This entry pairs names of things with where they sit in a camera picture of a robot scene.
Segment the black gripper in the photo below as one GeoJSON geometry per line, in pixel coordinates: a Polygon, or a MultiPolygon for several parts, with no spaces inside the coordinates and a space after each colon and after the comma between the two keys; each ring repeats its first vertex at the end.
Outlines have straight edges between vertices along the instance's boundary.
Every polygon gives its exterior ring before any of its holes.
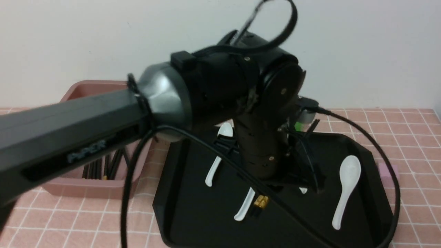
{"type": "Polygon", "coordinates": [[[267,185],[324,190],[326,176],[304,140],[285,132],[238,131],[243,168],[267,185]]]}

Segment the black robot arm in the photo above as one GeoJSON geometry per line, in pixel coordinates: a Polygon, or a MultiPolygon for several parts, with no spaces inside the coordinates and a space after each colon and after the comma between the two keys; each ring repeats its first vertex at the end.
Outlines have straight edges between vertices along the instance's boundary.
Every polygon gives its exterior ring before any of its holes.
{"type": "Polygon", "coordinates": [[[130,75],[125,89],[1,116],[1,228],[22,194],[87,162],[150,135],[175,142],[181,130],[202,132],[229,119],[243,136],[247,176],[321,192],[316,165],[289,174],[288,140],[279,131],[316,109],[299,97],[306,71],[277,44],[247,33],[232,47],[232,37],[207,51],[175,52],[137,81],[130,75]]]}

